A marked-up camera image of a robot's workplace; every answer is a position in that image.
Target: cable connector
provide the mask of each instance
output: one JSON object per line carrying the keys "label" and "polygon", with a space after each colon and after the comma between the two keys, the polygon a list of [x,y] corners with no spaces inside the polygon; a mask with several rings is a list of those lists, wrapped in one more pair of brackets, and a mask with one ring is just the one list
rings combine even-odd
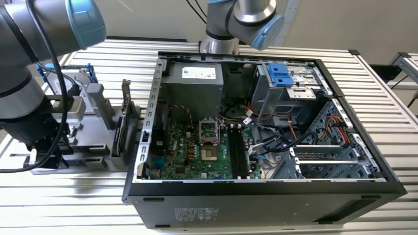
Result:
{"label": "cable connector", "polygon": [[82,91],[80,91],[80,86],[78,84],[72,84],[70,90],[68,90],[68,95],[70,96],[79,96]]}
{"label": "cable connector", "polygon": [[346,123],[344,123],[344,122],[336,122],[332,126],[333,127],[348,127]]}

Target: white wall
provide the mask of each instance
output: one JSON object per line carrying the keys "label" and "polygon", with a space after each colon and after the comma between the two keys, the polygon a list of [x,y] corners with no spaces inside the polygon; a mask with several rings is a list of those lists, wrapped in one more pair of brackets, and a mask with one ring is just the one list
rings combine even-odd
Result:
{"label": "white wall", "polygon": [[418,52],[418,0],[302,0],[287,47],[357,49],[369,63]]}
{"label": "white wall", "polygon": [[[186,0],[95,0],[110,36],[177,38],[198,42],[206,35],[206,24]],[[207,0],[198,0],[207,12]],[[285,11],[287,0],[278,0]]]}

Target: white label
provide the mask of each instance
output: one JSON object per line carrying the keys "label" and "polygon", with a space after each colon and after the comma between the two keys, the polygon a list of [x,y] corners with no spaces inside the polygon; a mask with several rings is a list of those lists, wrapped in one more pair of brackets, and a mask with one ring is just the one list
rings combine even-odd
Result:
{"label": "white label", "polygon": [[185,67],[182,78],[217,79],[215,68]]}
{"label": "white label", "polygon": [[219,214],[219,207],[178,207],[175,208],[177,221],[211,221]]}
{"label": "white label", "polygon": [[250,117],[254,114],[254,112],[249,109],[246,115]]}
{"label": "white label", "polygon": [[[68,79],[66,79],[64,81],[66,81],[66,88],[68,91],[72,87],[72,82],[68,81]],[[55,79],[54,83],[55,83],[55,87],[56,87],[55,92],[56,92],[56,94],[60,94],[60,81],[58,79]]]}
{"label": "white label", "polygon": [[295,80],[295,82],[303,82],[305,81],[303,78],[299,76],[294,76],[294,80]]}
{"label": "white label", "polygon": [[243,121],[243,124],[249,125],[249,123],[250,123],[251,121],[253,121],[253,119],[247,117],[247,118],[245,119],[245,121]]}

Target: robotic arm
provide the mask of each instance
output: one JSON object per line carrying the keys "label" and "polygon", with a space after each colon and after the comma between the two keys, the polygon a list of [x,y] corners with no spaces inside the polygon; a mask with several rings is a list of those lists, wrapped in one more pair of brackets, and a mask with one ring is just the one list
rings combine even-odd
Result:
{"label": "robotic arm", "polygon": [[[283,25],[275,12],[275,0],[209,0],[207,36],[202,53],[235,54],[239,40],[258,50],[274,42]],[[27,0],[0,6],[0,127],[36,150],[24,168],[58,169],[63,154],[71,154],[67,140],[67,96],[56,59],[106,39],[106,26],[94,0]],[[52,59],[62,96],[46,96],[27,66]],[[59,108],[51,100],[59,100]],[[62,113],[58,123],[52,113]]]}
{"label": "robotic arm", "polygon": [[[52,105],[32,78],[27,65],[100,43],[106,27],[94,0],[28,0],[0,6],[0,127],[38,150],[35,162],[58,167],[62,159],[59,141],[66,139],[66,88],[62,88],[62,124],[52,117]],[[28,165],[19,172],[38,167]]]}
{"label": "robotic arm", "polygon": [[275,7],[275,0],[209,0],[201,53],[238,54],[239,40],[257,50],[271,46],[285,23]]}

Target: motherboard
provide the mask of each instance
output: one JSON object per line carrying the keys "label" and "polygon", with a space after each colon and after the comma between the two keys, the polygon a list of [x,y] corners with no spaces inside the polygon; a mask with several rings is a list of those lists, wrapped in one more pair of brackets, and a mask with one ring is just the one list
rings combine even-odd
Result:
{"label": "motherboard", "polygon": [[[245,153],[254,140],[250,128],[242,127],[235,131],[242,138],[242,144],[238,145],[230,143],[231,136],[229,137],[226,126],[218,127],[201,123],[190,128],[186,125],[173,124],[165,155],[153,156],[151,178],[162,180],[229,180],[237,178],[235,167],[238,164],[234,159],[231,160],[231,155],[234,156],[237,148]],[[203,139],[211,139],[213,142],[203,142]],[[255,169],[246,169],[246,171],[247,178],[261,179],[258,165]]]}

